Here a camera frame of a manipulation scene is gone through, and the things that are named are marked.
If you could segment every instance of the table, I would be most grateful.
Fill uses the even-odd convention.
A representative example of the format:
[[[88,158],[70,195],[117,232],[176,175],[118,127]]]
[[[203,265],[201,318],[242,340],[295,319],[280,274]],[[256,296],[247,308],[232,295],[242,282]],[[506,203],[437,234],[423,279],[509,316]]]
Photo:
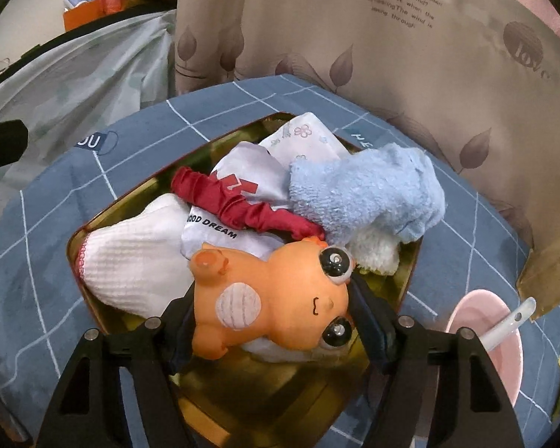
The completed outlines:
[[[143,109],[81,141],[12,200],[0,221],[0,397],[37,435],[58,377],[94,326],[66,258],[73,232],[109,203],[177,158],[277,111],[313,112],[362,147],[417,146],[385,121],[293,76],[227,83]],[[443,329],[466,292],[483,288],[514,309],[528,248],[463,178],[432,158],[445,191],[444,220],[425,235],[401,313]],[[521,327],[524,374],[515,406],[527,448],[551,433],[560,384],[560,308]],[[134,446],[147,446],[130,375],[123,373]],[[319,442],[354,448],[370,426],[364,393]],[[424,445],[416,442],[417,448]]]

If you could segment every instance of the blue fuzzy sock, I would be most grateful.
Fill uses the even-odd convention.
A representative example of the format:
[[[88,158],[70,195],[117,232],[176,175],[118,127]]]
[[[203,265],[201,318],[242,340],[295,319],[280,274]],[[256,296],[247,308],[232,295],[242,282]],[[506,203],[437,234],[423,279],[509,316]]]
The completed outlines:
[[[290,166],[296,214],[320,224],[327,241],[344,245],[373,224],[404,242],[419,239],[444,216],[444,191],[431,160],[395,143],[342,160]]]

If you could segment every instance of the pink bowl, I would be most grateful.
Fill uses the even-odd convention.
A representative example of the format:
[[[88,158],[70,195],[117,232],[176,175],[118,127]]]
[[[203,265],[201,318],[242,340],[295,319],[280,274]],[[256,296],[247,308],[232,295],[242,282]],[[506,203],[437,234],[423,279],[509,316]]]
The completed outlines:
[[[455,333],[462,327],[469,327],[481,336],[509,313],[510,309],[498,295],[487,290],[475,290],[458,302],[448,319],[446,331]],[[504,339],[489,352],[489,356],[502,379],[510,402],[514,405],[523,378],[523,344],[519,331]]]

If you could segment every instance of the pink flower print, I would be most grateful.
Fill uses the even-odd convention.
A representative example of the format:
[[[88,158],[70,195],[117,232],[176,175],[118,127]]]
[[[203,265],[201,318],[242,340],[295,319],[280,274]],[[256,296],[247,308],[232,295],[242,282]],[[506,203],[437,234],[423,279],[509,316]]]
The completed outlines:
[[[303,125],[300,128],[294,128],[295,136],[300,136],[301,138],[307,138],[308,136],[311,136],[313,133],[314,132],[311,131],[309,125]]]

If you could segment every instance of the metal tray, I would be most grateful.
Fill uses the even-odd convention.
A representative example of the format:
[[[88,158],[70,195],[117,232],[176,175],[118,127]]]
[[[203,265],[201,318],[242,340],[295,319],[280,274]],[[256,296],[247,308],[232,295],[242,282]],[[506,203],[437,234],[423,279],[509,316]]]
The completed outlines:
[[[67,257],[73,273],[77,252],[88,233],[134,217],[159,195],[182,166],[209,173],[237,143],[258,143],[294,116],[275,113],[207,143],[120,197],[71,237]],[[359,149],[341,140],[350,152]],[[367,274],[377,295],[397,311],[408,288],[421,241],[401,249],[393,277]],[[144,319],[98,301],[75,274],[85,302],[105,333],[126,332]],[[324,363],[268,364],[239,348],[213,363],[194,358],[173,378],[187,423],[223,448],[309,448],[324,435],[363,382],[368,359],[356,334],[348,354]]]

